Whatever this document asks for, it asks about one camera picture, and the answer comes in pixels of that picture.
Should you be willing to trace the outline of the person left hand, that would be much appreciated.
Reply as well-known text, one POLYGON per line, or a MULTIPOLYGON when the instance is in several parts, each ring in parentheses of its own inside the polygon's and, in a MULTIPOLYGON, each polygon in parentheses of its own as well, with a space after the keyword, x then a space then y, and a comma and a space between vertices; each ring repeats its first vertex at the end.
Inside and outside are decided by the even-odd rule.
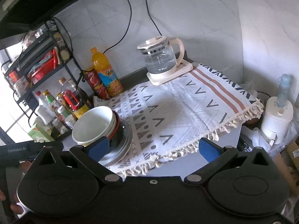
MULTIPOLYGON (((25 174, 31 166, 31 162, 24 161, 19 164, 18 168, 25 174)), ((5 201, 6 199, 10 200, 10 209, 17 215, 22 215, 24 213, 24 209, 18 205, 19 200, 16 194, 13 196, 14 200, 11 201, 9 195, 6 195, 1 189, 1 201, 5 201)))

